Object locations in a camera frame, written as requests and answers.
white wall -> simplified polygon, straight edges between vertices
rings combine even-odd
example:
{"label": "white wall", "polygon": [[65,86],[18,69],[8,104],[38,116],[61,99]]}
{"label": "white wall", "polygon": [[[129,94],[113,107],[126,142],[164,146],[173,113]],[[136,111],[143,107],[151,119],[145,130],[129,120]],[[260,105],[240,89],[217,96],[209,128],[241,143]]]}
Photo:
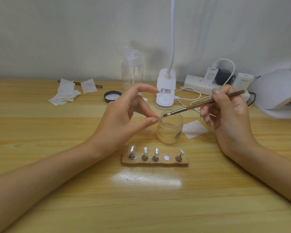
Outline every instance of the white wall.
{"label": "white wall", "polygon": [[[130,41],[155,80],[169,16],[170,0],[0,0],[0,76],[120,80],[116,47]],[[291,0],[176,0],[175,41],[179,80],[221,57],[258,74],[291,61]]]}

wooden table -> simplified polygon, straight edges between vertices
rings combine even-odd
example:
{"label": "wooden table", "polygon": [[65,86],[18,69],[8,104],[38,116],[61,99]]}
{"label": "wooden table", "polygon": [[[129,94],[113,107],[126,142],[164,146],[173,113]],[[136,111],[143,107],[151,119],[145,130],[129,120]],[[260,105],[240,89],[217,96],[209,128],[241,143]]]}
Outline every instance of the wooden table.
{"label": "wooden table", "polygon": [[[121,90],[121,82],[96,83],[104,88],[54,106],[47,100],[57,92],[55,80],[0,79],[0,173],[88,138],[106,108],[103,94]],[[154,95],[143,97],[161,113]],[[249,110],[256,139],[291,158],[291,120],[268,118],[254,106]],[[205,124],[195,111],[182,115],[185,123]],[[167,145],[151,126],[129,143],[182,148],[188,167],[122,166],[122,148],[45,197],[7,232],[291,232],[291,203],[226,158],[208,129],[190,140],[181,134]]]}

white power strip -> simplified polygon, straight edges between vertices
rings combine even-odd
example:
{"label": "white power strip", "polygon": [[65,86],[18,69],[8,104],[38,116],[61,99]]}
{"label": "white power strip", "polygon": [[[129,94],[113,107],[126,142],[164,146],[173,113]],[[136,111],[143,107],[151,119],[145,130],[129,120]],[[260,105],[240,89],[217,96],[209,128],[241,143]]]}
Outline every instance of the white power strip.
{"label": "white power strip", "polygon": [[[212,89],[221,87],[220,85],[217,85],[216,83],[211,83],[211,84],[205,83],[205,82],[203,82],[203,79],[204,79],[203,77],[197,77],[197,76],[193,76],[193,75],[188,74],[186,76],[184,85],[181,88],[189,87],[189,88],[186,88],[183,90],[196,93],[194,90],[190,89],[190,88],[193,88],[204,95],[211,96]],[[246,102],[250,98],[250,94],[247,90],[241,96]]]}

fingernail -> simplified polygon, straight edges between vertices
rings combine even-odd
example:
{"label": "fingernail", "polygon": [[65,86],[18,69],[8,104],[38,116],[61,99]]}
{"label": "fingernail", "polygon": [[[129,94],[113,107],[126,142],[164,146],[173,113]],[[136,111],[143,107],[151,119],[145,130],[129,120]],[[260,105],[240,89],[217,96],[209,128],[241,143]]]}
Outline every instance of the fingernail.
{"label": "fingernail", "polygon": [[221,91],[220,91],[218,88],[214,88],[214,89],[212,89],[212,94],[217,95],[217,94],[219,94],[219,93],[221,93]]}
{"label": "fingernail", "polygon": [[153,120],[152,120],[152,123],[153,123],[153,124],[156,124],[158,121],[159,121],[159,119],[156,118],[156,119],[153,119]]}
{"label": "fingernail", "polygon": [[200,112],[199,112],[199,116],[202,117],[202,116],[204,115],[204,113],[205,113],[205,112],[204,112],[204,108],[202,108],[202,109],[200,110]]}

wooden block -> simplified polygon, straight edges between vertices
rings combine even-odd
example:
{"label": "wooden block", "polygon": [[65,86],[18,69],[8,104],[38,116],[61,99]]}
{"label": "wooden block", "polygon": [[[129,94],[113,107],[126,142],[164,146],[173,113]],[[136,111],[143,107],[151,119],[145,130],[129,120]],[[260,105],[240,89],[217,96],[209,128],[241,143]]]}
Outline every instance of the wooden block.
{"label": "wooden block", "polygon": [[[182,156],[182,161],[178,162],[176,161],[176,156],[180,154],[180,152],[159,152],[159,160],[157,162],[154,162],[152,160],[152,157],[154,155],[154,152],[148,152],[148,160],[143,161],[142,160],[142,152],[135,152],[137,155],[137,158],[134,160],[129,159],[129,155],[126,152],[123,153],[122,157],[122,164],[124,165],[130,165],[130,166],[137,166],[137,165],[148,165],[148,166],[188,166],[189,165],[189,159],[187,158],[187,155]],[[169,160],[165,160],[164,156],[169,156]]]}

